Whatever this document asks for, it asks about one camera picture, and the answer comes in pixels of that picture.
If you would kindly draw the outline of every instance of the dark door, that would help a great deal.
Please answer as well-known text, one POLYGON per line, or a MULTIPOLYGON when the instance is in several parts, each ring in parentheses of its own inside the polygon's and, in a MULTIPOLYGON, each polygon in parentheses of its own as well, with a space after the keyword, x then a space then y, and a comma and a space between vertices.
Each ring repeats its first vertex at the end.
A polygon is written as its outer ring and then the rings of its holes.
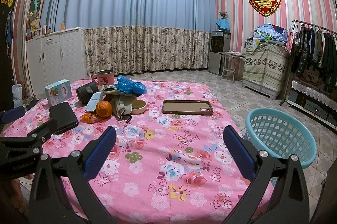
POLYGON ((11 45, 7 42, 6 22, 16 0, 0 2, 0 111, 13 108, 12 86, 15 84, 11 64, 11 45))

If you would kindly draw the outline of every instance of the blue plastic wrap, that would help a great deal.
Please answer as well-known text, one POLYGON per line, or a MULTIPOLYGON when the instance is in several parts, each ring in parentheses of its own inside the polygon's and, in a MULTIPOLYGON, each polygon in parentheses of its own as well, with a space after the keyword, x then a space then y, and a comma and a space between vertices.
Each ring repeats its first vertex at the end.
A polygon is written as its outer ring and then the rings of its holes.
POLYGON ((134 82, 124 76, 117 77, 117 81, 116 88, 126 94, 143 95, 147 92, 144 84, 134 82))

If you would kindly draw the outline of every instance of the pink floral tablecloth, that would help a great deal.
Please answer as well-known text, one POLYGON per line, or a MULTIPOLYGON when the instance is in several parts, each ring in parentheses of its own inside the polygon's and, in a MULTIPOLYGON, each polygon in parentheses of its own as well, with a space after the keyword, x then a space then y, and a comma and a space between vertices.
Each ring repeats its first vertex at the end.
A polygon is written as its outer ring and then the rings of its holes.
MULTIPOLYGON (((73 97, 68 102, 79 120, 85 112, 76 89, 88 82, 71 85, 73 97)), ((147 102, 144 114, 133 116, 129 124, 113 116, 96 124, 80 122, 75 129, 52 136, 43 145, 44 153, 68 156, 113 126, 116 145, 89 183, 118 223, 221 223, 249 185, 222 139, 225 126, 239 131, 237 126, 205 84, 141 82, 148 91, 139 97, 147 102), (162 114, 165 99, 208 99, 214 112, 210 117, 162 114)), ((4 135, 26 136, 48 119, 45 99, 4 135)), ((75 212, 84 216, 68 178, 63 178, 63 185, 75 212)), ((256 215, 265 210, 272 190, 269 184, 256 215)))

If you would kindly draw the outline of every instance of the cabinet drawer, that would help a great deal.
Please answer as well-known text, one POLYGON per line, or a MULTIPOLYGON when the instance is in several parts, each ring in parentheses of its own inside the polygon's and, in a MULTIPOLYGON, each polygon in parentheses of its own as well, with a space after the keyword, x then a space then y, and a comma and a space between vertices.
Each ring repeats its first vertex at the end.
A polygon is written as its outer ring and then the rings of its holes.
POLYGON ((46 37, 42 38, 42 40, 41 40, 42 46, 57 43, 57 42, 60 42, 60 36, 59 35, 46 36, 46 37))

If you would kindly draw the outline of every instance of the black case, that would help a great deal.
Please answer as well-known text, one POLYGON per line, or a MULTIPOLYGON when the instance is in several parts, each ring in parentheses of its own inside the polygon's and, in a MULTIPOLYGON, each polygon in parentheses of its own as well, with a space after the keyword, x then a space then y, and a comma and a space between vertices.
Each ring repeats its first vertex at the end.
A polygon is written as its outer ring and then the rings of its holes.
POLYGON ((54 135, 63 134, 79 124, 76 115, 72 111, 68 102, 63 102, 50 107, 49 117, 57 121, 57 130, 54 135))

